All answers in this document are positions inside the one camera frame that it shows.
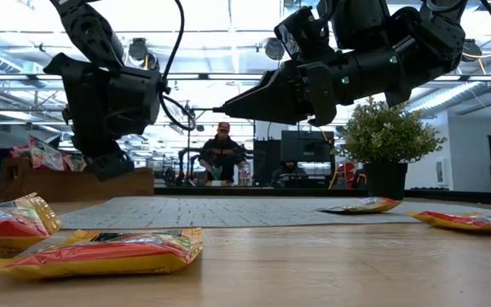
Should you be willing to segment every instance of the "desk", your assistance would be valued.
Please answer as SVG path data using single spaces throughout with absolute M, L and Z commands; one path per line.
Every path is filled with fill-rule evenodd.
M 89 205 L 52 207 L 62 213 Z M 491 237 L 423 224 L 204 234 L 200 258 L 174 275 L 43 283 L 0 277 L 0 306 L 491 306 Z

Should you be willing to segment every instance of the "potted plant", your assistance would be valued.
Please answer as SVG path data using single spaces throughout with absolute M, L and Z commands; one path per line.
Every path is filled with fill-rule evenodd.
M 422 122 L 422 111 L 407 111 L 406 103 L 388 107 L 367 99 L 358 105 L 340 132 L 345 140 L 338 154 L 364 164 L 370 196 L 402 200 L 408 163 L 440 151 L 446 137 Z

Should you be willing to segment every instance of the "dark jacket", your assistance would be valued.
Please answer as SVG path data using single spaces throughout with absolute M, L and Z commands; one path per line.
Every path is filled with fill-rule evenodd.
M 202 147 L 199 156 L 199 160 L 201 159 L 209 165 L 215 167 L 221 166 L 222 171 L 219 180 L 232 182 L 234 178 L 234 165 L 246 160 L 246 152 L 230 137 L 225 141 L 219 141 L 216 136 L 206 142 Z M 208 181 L 212 181 L 213 179 L 211 173 L 208 172 Z
M 289 169 L 282 163 L 279 169 L 275 170 L 272 174 L 272 184 L 277 183 L 283 174 L 297 174 L 306 175 L 306 171 L 302 167 L 295 166 L 293 169 Z

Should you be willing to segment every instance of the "red and yellow snack bag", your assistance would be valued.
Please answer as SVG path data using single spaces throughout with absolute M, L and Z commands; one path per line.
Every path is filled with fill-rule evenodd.
M 334 213 L 334 214 L 366 214 L 366 213 L 380 213 L 389 211 L 401 202 L 399 200 L 390 200 L 384 197 L 368 197 L 359 200 L 357 204 L 350 204 L 346 206 L 335 206 L 332 208 L 319 209 L 319 212 Z
M 60 229 L 60 220 L 35 194 L 0 204 L 0 258 L 12 258 Z
M 164 233 L 77 230 L 64 242 L 15 259 L 0 259 L 0 275 L 39 280 L 71 275 L 167 274 L 202 251 L 201 229 Z
M 411 217 L 431 226 L 491 233 L 491 216 L 481 213 L 448 214 L 433 211 L 410 212 Z

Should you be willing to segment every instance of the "seated person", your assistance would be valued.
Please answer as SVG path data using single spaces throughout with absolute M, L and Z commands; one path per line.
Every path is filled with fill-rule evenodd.
M 234 165 L 243 169 L 246 165 L 244 149 L 237 142 L 230 139 L 229 123 L 219 123 L 217 134 L 202 147 L 199 156 L 200 165 L 208 171 L 207 182 L 221 180 L 227 183 L 234 182 Z M 219 178 L 215 178 L 212 172 L 221 171 Z
M 304 168 L 298 167 L 297 161 L 281 162 L 280 168 L 272 174 L 272 185 L 277 185 L 281 179 L 281 175 L 286 174 L 306 175 L 306 171 Z

